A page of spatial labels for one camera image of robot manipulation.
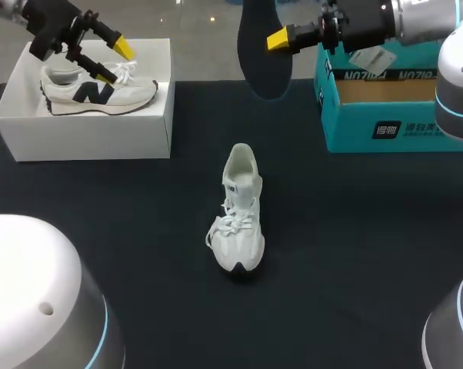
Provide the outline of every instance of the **screw hole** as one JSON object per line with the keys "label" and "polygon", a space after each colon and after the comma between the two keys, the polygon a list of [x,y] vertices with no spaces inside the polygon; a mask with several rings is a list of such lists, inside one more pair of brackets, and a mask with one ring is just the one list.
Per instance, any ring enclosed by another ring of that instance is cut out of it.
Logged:
{"label": "screw hole", "polygon": [[48,315],[49,317],[54,314],[54,308],[48,302],[42,302],[38,309],[44,315]]}

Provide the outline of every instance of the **cardboard box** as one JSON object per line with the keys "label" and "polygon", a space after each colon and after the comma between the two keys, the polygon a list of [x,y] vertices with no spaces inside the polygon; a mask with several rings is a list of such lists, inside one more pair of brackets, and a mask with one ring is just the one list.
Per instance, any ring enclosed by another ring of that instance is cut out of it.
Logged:
{"label": "cardboard box", "polygon": [[391,41],[378,48],[392,53],[397,58],[381,75],[373,75],[350,62],[352,53],[347,53],[340,44],[334,55],[329,55],[332,71],[337,80],[398,80],[398,79],[432,79],[437,77],[438,54],[441,42],[425,42],[422,44],[402,46]]}
{"label": "cardboard box", "polygon": [[318,49],[315,95],[330,152],[463,151],[435,123],[436,80],[339,81]]}
{"label": "cardboard box", "polygon": [[[150,105],[126,115],[98,112],[52,116],[40,91],[43,65],[28,43],[0,102],[0,132],[16,161],[169,158],[175,83],[169,39],[128,40],[138,61],[134,77],[158,82]],[[103,41],[83,41],[83,52],[97,62],[126,62]],[[47,63],[72,70],[64,55]]]}

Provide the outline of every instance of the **robotic arm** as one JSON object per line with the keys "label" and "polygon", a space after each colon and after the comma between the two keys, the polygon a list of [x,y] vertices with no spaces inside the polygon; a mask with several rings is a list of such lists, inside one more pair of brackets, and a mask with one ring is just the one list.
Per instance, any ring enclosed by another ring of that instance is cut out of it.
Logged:
{"label": "robotic arm", "polygon": [[45,61],[52,53],[62,52],[62,44],[66,44],[66,58],[102,81],[114,83],[117,77],[82,54],[80,42],[89,29],[122,57],[132,60],[135,56],[124,36],[100,22],[98,13],[89,10],[83,15],[68,0],[0,0],[0,17],[26,27],[35,36],[30,47],[35,57]]}
{"label": "robotic arm", "polygon": [[445,39],[438,58],[435,118],[463,139],[463,0],[328,0],[317,23],[287,25],[268,37],[272,52],[300,52],[322,44],[332,54],[397,39],[403,45]]}

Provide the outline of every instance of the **shoe tongue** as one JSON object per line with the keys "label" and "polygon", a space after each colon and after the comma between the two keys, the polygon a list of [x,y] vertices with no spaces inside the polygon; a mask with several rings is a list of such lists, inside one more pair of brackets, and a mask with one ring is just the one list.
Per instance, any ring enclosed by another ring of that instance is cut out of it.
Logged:
{"label": "shoe tongue", "polygon": [[237,184],[227,178],[223,178],[226,197],[240,210],[248,210],[254,199],[254,188],[251,184]]}

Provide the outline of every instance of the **teal shoe box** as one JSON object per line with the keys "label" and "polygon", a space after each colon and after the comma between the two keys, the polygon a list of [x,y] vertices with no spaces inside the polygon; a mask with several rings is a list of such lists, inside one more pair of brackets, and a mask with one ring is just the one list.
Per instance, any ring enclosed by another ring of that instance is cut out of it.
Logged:
{"label": "teal shoe box", "polygon": [[425,42],[418,45],[402,46],[397,41],[383,44],[382,51],[392,53],[397,58],[381,75],[373,75],[350,62],[354,52],[345,52],[342,43],[329,55],[336,79],[432,79],[437,77],[438,54],[441,42]]}
{"label": "teal shoe box", "polygon": [[435,124],[435,79],[336,80],[318,47],[315,95],[330,152],[463,151]]}

